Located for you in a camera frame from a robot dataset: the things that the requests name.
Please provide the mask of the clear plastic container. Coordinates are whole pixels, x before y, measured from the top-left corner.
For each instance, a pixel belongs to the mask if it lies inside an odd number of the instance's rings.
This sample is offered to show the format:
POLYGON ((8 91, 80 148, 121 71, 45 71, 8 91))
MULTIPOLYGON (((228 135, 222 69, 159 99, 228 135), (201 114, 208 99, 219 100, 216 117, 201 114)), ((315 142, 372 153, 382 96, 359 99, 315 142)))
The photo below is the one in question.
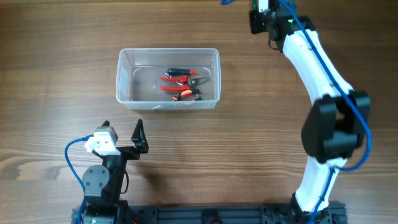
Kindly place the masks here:
POLYGON ((213 109, 220 97, 220 55, 214 48, 120 51, 116 98, 130 110, 213 109))

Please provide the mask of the orange black needle-nose pliers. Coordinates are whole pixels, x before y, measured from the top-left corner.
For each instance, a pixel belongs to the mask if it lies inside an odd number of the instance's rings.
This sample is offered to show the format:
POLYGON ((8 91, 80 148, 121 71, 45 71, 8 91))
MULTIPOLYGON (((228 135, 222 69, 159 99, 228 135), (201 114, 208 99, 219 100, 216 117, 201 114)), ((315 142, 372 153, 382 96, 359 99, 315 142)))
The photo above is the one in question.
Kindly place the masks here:
POLYGON ((201 92, 200 92, 199 89, 184 90, 184 91, 180 92, 179 94, 173 96, 173 100, 175 100, 175 101, 180 101, 180 100, 182 100, 183 98, 185 98, 185 97, 187 97, 187 96, 190 96, 190 95, 196 95, 196 96, 197 96, 197 98, 195 99, 195 101, 202 100, 201 92))

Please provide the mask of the red handled cutters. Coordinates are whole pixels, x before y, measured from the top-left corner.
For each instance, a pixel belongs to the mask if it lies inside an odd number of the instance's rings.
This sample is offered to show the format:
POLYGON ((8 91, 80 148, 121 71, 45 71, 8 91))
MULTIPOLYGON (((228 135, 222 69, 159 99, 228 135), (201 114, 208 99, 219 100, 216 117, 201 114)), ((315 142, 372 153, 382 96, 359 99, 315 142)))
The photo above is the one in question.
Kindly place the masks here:
POLYGON ((195 89, 198 85, 210 81, 210 77, 191 78, 188 75, 181 77, 160 77, 160 80, 167 82, 167 85, 160 86, 163 91, 184 91, 195 89))

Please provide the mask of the black red screwdriver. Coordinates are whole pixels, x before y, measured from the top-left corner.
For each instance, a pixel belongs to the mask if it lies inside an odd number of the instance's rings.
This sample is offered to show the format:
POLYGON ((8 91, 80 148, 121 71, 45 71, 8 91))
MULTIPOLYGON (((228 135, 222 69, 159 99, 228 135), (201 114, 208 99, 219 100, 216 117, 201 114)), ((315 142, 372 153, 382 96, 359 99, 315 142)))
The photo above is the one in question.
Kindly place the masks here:
POLYGON ((182 68, 169 68, 167 73, 170 76, 177 77, 183 75, 196 75, 198 72, 195 70, 182 69, 182 68))

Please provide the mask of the green handled screwdriver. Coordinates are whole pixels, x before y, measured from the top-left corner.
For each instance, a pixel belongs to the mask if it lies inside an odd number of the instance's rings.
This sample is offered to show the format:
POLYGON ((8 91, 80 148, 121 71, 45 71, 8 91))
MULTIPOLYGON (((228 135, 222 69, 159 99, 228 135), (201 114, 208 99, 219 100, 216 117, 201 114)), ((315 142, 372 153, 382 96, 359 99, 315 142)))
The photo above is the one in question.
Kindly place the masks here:
POLYGON ((252 0, 252 9, 258 10, 258 0, 252 0))

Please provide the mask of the silver socket wrench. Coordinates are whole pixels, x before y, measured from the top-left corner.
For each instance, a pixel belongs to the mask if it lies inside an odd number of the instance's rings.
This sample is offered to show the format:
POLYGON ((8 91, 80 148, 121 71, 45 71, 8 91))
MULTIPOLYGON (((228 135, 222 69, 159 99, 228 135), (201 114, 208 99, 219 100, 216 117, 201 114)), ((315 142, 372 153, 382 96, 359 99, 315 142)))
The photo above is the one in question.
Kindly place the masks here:
POLYGON ((166 72, 166 73, 164 73, 164 76, 165 76, 165 77, 167 77, 167 78, 173 78, 173 76, 172 76, 172 75, 170 75, 170 74, 169 74, 169 73, 167 73, 167 72, 166 72))

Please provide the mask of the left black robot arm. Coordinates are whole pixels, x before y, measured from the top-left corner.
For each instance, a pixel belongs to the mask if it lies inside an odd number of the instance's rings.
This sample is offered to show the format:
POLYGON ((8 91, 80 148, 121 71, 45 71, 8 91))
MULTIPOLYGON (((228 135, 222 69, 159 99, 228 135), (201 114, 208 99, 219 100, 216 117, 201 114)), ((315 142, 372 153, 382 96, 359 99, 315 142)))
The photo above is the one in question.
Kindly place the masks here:
POLYGON ((83 189, 83 200, 79 208, 72 211, 72 223, 139 223, 137 213, 121 195, 127 192, 129 176, 127 161, 140 159, 148 153, 149 146, 141 119, 137 121, 131 136, 132 146, 117 146, 118 135, 105 121, 92 135, 73 140, 65 148, 67 163, 83 189), (84 142, 87 152, 102 160, 79 177, 68 160, 68 148, 77 142, 84 142))

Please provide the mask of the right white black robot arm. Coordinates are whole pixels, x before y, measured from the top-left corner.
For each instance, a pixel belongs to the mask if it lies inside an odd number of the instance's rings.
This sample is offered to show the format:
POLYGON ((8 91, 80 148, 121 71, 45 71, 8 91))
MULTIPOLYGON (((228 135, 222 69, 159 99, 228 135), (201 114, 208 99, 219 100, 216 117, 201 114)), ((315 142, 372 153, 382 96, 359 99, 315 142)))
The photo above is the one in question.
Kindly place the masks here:
POLYGON ((346 223, 344 205, 328 199, 339 172, 360 169, 370 156, 371 99, 338 73, 295 1, 253 1, 249 19, 251 33, 268 33, 268 43, 293 64, 312 104, 301 131, 308 156, 303 179, 290 203, 275 206, 273 215, 284 223, 346 223))

